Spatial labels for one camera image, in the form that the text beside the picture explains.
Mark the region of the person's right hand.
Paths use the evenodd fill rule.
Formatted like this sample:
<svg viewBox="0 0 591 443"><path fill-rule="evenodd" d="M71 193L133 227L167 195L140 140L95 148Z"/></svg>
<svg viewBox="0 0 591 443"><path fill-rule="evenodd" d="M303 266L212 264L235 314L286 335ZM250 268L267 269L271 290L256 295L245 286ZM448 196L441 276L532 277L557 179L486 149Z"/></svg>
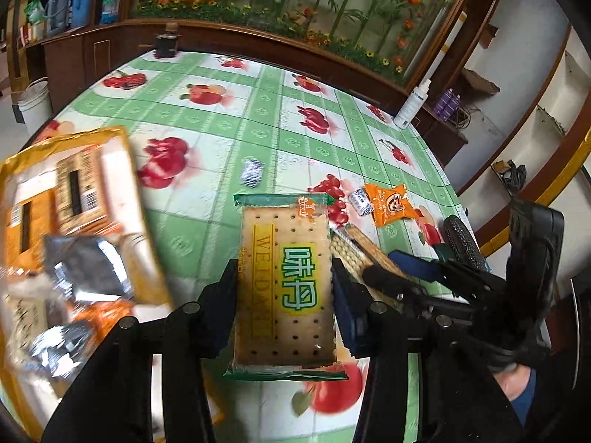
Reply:
<svg viewBox="0 0 591 443"><path fill-rule="evenodd" d="M526 390L533 369L522 364L511 364L504 370L493 374L496 382L510 402L520 397Z"/></svg>

